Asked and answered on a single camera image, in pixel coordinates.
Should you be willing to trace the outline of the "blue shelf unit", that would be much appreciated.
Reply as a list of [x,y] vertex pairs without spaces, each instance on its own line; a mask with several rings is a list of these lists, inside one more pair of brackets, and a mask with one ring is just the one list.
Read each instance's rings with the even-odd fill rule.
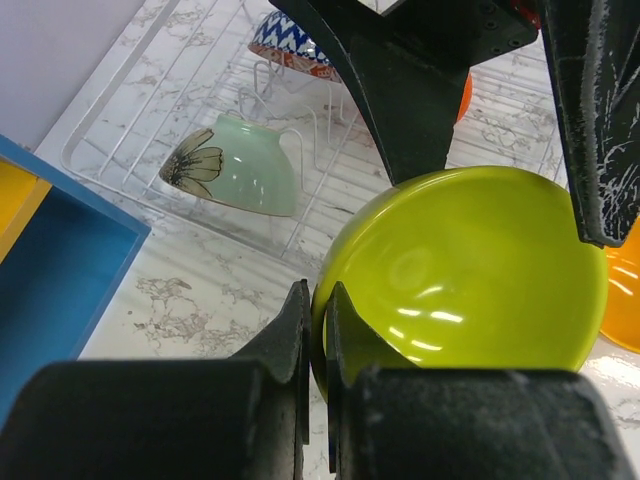
[[7,137],[1,156],[51,184],[1,263],[1,416],[44,366],[76,359],[151,229]]

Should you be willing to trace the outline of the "lime green bowl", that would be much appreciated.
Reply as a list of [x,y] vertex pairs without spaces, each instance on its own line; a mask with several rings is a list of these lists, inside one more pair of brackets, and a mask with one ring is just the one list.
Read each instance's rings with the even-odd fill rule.
[[569,192],[530,171],[475,166],[377,195],[342,227],[311,303],[311,364],[327,393],[336,284],[421,367],[579,370],[607,303],[604,251],[582,242]]

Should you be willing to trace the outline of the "mint green flower bowl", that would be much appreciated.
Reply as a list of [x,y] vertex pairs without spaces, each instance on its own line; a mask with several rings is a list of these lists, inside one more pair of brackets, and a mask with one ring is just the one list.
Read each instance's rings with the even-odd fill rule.
[[173,150],[159,170],[166,184],[195,197],[257,214],[291,217],[298,187],[281,134],[229,114]]

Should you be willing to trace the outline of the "red-orange bowl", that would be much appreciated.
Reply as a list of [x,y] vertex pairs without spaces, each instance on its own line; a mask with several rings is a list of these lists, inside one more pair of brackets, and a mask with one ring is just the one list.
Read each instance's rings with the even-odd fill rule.
[[473,79],[472,79],[472,75],[468,74],[465,85],[464,85],[463,95],[461,98],[456,121],[460,121],[468,111],[468,108],[472,99],[472,93],[473,93]]

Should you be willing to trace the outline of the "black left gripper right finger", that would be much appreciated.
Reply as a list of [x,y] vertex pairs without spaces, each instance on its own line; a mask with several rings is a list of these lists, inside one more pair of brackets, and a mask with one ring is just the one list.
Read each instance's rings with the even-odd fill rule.
[[607,406],[553,369],[419,368],[336,284],[327,305],[329,466],[339,479],[631,479]]

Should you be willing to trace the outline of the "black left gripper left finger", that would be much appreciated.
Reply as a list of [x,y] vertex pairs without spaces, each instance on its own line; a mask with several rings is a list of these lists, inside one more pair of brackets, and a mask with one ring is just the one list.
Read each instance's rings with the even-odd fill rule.
[[1,431],[5,479],[298,479],[309,442],[310,294],[218,359],[56,362]]

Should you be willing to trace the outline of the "yellow-orange bowl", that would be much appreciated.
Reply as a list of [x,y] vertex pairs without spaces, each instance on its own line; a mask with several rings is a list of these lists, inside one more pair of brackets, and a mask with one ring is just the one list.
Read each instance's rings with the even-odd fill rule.
[[628,240],[607,250],[608,300],[600,333],[639,353],[639,244]]

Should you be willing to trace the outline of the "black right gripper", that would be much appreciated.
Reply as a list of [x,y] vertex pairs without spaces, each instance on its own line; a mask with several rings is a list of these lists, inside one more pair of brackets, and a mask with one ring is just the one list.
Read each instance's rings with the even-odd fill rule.
[[[277,1],[326,54],[394,185],[444,168],[469,68],[533,43],[517,1]],[[639,214],[639,4],[545,1],[542,35],[581,241]]]

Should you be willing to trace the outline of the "blue patterned red-inside bowl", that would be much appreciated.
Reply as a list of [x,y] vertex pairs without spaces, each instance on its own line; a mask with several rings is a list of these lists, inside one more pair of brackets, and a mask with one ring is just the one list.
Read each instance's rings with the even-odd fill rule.
[[248,49],[277,65],[340,83],[341,78],[317,43],[284,12],[273,10],[260,22]]

